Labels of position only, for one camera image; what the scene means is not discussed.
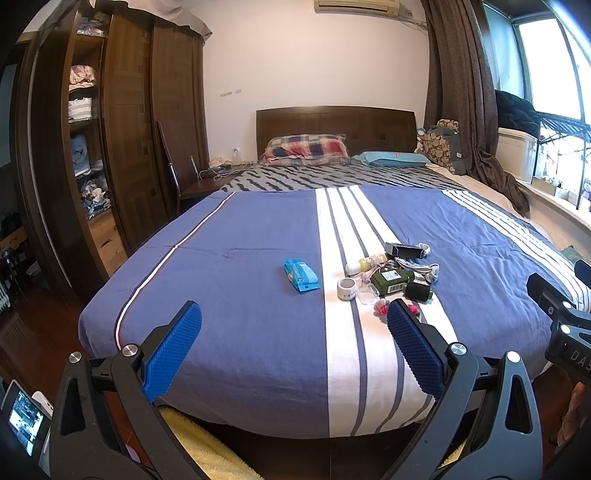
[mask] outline wardrobe door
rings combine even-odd
[[[167,168],[168,160],[156,122],[172,122],[180,130],[181,144],[175,150],[195,166],[209,166],[203,108],[203,42],[201,35],[157,19],[152,37],[152,115],[157,142],[158,168],[169,217],[176,216],[176,189]],[[194,178],[194,171],[177,171],[179,177]]]
[[[102,80],[106,167],[129,253],[168,222],[150,111],[153,22],[146,12],[115,8]]]
[[[43,221],[40,226],[51,239],[48,254],[55,253],[69,286],[88,301],[109,276],[86,224],[70,154],[67,106],[76,15],[77,6],[59,19],[38,49],[30,100],[30,142],[33,183]]]

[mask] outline blue pillow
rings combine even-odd
[[[420,153],[363,152],[353,158],[370,167],[424,167],[429,159]]]

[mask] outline bed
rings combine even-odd
[[[258,112],[257,137],[259,152],[275,136],[312,131],[346,134],[352,155],[411,151],[414,125],[411,112],[387,109],[274,109]],[[538,272],[589,310],[591,292],[572,265],[494,195],[432,168],[372,170],[372,181],[329,170],[308,171],[313,188],[279,192],[242,191],[242,176],[234,182],[243,189],[233,182],[199,202],[87,305],[83,346],[106,356],[141,343],[194,300],[202,331],[160,402],[270,436],[358,436],[419,421],[434,404],[373,307],[336,297],[345,264],[384,242],[427,243],[426,261],[440,264],[432,301],[418,305],[422,321],[480,355],[518,351],[532,378],[546,365],[549,320],[527,296],[528,276]],[[292,258],[315,270],[319,290],[293,288],[283,271]]]

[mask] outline wooden headboard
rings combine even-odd
[[[366,106],[302,106],[256,112],[259,157],[271,139],[304,134],[345,134],[351,156],[364,151],[413,152],[417,148],[414,112]]]

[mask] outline white storage box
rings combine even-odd
[[[497,159],[503,170],[527,183],[531,183],[531,178],[534,175],[536,148],[537,140],[530,134],[510,128],[499,129]]]

